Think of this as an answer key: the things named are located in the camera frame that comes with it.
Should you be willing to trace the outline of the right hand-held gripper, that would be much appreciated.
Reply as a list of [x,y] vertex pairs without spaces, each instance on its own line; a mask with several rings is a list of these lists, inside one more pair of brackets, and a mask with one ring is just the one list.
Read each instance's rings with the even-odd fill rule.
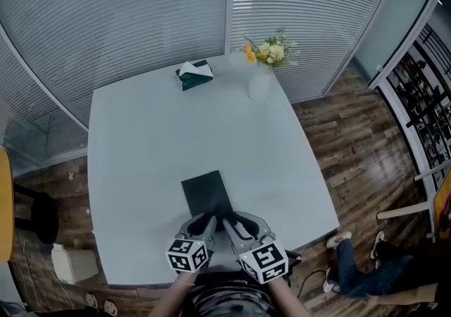
[[234,211],[223,218],[223,226],[242,270],[260,285],[288,272],[285,248],[263,218]]

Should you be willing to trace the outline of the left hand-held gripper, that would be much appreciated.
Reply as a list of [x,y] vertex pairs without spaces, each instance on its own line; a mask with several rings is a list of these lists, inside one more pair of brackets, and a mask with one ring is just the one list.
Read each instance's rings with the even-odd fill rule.
[[170,268],[178,273],[195,273],[207,268],[213,255],[217,217],[198,214],[182,224],[165,252]]

